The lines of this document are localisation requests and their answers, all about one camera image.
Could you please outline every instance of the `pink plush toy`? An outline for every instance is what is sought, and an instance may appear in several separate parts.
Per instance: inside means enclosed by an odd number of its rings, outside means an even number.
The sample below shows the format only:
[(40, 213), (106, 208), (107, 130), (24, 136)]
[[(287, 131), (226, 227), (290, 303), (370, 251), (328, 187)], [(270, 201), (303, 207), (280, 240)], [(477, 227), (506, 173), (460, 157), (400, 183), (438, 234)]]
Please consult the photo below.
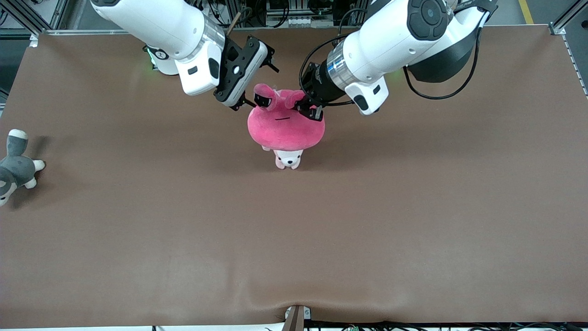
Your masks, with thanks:
[(249, 113), (249, 134), (264, 151), (273, 150), (278, 168), (298, 168), (302, 152), (318, 144), (325, 134), (325, 120), (309, 120), (293, 109), (304, 97), (301, 90), (275, 91), (257, 84), (253, 92), (257, 107)]

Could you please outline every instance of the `gray and white stuffed animal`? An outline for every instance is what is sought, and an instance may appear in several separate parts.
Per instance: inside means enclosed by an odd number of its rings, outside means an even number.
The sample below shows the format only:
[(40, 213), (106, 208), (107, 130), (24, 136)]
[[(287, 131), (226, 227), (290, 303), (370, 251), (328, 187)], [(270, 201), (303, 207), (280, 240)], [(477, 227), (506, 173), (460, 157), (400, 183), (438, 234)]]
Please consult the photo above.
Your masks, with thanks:
[(0, 207), (17, 188), (36, 186), (35, 172), (45, 168), (45, 162), (23, 156), (29, 137), (22, 130), (11, 130), (6, 139), (8, 155), (0, 161)]

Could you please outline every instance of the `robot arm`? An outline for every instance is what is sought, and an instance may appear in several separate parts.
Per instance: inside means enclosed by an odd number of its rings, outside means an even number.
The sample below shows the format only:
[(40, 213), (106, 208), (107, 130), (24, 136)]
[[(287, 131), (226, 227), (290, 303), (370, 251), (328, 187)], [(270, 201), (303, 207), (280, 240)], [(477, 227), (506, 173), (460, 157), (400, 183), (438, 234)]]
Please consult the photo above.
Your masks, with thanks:
[(337, 44), (321, 64), (307, 67), (300, 82), (307, 97), (299, 110), (320, 120), (322, 106), (347, 94), (362, 114), (370, 115), (388, 96), (384, 75), (403, 67), (419, 81), (448, 80), (467, 63), (496, 1), (463, 2), (455, 17), (445, 0), (372, 1), (379, 9), (361, 29)]
[(274, 50), (254, 37), (241, 48), (198, 8), (183, 0), (92, 0), (94, 10), (147, 44), (164, 74), (179, 74), (188, 95), (217, 88), (237, 110), (255, 72), (271, 65)]

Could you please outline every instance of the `brown table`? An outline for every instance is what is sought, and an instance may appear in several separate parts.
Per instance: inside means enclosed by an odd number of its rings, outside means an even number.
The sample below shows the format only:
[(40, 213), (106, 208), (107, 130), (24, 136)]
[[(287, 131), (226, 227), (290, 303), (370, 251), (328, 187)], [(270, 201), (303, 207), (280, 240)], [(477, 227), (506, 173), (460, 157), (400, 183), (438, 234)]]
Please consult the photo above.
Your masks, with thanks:
[[(296, 88), (333, 31), (255, 35), (282, 70), (255, 83)], [(327, 109), (324, 140), (279, 171), (249, 107), (185, 95), (137, 39), (41, 36), (0, 120), (47, 162), (0, 211), (0, 326), (273, 323), (292, 304), (341, 322), (588, 320), (588, 102), (546, 26), (482, 38), (458, 96), (391, 75), (379, 113)]]

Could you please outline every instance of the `plush toy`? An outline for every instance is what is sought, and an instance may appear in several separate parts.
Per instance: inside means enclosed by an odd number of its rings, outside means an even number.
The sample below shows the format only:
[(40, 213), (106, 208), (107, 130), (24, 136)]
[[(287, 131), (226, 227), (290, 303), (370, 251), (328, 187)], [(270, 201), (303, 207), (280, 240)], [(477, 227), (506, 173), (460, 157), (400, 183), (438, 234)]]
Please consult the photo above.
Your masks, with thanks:
[(10, 195), (20, 186), (35, 187), (35, 172), (45, 168), (45, 162), (22, 156), (28, 142), (29, 138), (24, 131), (14, 129), (8, 133), (8, 156), (0, 161), (0, 206), (4, 206)]
[(263, 150), (273, 150), (278, 168), (298, 168), (302, 152), (318, 144), (325, 134), (325, 120), (309, 120), (293, 109), (304, 97), (301, 90), (276, 91), (257, 84), (253, 92), (257, 107), (249, 113), (249, 134)]

